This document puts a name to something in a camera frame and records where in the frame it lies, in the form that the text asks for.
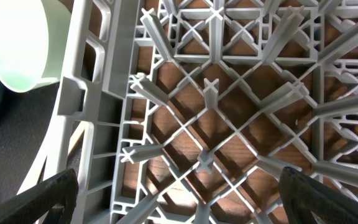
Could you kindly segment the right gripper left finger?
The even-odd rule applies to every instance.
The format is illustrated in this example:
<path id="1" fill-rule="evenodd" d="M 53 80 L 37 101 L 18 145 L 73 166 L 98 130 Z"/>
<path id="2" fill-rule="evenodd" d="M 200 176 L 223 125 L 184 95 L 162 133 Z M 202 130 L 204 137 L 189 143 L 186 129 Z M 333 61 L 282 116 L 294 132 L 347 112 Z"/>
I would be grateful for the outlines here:
<path id="1" fill-rule="evenodd" d="M 0 224 L 70 223 L 79 186 L 73 169 L 66 169 L 0 204 Z"/>

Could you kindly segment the mint green bowl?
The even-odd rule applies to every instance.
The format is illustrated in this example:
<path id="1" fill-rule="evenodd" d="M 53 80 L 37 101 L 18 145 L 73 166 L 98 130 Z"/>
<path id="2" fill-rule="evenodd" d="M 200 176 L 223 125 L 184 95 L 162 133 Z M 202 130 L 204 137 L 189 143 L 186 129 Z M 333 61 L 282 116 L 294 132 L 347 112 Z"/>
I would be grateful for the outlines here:
<path id="1" fill-rule="evenodd" d="M 0 81 L 25 93 L 60 81 L 71 13 L 57 0 L 0 0 Z"/>

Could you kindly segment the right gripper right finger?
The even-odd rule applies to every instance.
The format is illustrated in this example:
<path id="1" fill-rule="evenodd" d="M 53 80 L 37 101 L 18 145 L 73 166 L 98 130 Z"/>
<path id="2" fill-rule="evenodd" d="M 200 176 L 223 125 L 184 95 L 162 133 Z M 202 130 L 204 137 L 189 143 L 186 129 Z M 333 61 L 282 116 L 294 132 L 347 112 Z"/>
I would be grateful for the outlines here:
<path id="1" fill-rule="evenodd" d="M 358 202 L 292 167 L 279 179 L 280 198 L 289 223 L 358 223 Z"/>

